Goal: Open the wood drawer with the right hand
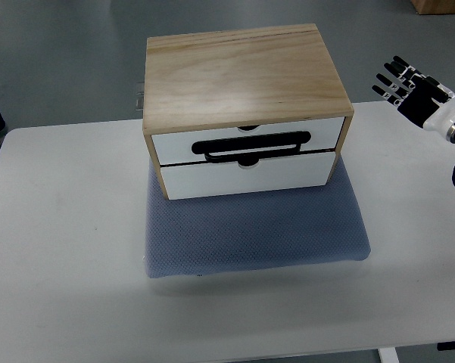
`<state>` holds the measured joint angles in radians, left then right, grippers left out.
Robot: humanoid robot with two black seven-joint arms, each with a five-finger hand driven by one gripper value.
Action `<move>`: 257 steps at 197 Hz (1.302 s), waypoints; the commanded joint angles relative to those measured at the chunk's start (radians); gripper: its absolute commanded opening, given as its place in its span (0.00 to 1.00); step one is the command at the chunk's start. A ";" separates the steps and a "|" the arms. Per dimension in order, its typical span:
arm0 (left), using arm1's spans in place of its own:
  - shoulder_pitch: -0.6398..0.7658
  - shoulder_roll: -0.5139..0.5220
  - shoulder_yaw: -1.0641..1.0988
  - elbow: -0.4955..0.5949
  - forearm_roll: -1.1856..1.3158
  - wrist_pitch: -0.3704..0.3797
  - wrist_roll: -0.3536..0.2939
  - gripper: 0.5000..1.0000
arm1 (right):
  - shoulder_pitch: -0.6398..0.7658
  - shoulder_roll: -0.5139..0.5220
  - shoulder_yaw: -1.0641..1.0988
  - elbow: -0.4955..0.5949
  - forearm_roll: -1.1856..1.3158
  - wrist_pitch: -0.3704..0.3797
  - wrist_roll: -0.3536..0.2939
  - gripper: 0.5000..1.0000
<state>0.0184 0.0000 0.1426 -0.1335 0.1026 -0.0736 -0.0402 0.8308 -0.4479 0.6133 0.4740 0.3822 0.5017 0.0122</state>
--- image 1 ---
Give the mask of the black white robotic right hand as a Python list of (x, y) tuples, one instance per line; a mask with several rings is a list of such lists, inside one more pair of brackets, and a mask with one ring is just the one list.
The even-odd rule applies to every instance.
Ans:
[(378, 73), (372, 90), (412, 124), (450, 139), (455, 133), (455, 93), (395, 56), (384, 68), (391, 78)]

